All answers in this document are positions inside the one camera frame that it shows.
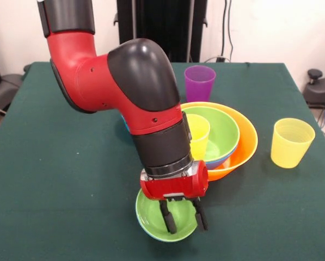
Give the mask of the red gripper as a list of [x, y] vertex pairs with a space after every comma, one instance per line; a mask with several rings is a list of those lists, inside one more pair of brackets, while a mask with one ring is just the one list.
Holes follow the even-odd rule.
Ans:
[[166, 226], [170, 234], [177, 232], [176, 224], [172, 213], [168, 209], [168, 198], [185, 197], [192, 199], [195, 208], [195, 219], [200, 230], [207, 231], [209, 226], [201, 204], [203, 197], [209, 186], [208, 169], [202, 160], [192, 162], [186, 170], [173, 176], [165, 178], [149, 177], [145, 170], [140, 174], [140, 187], [143, 194], [151, 200], [160, 200], [159, 207]]

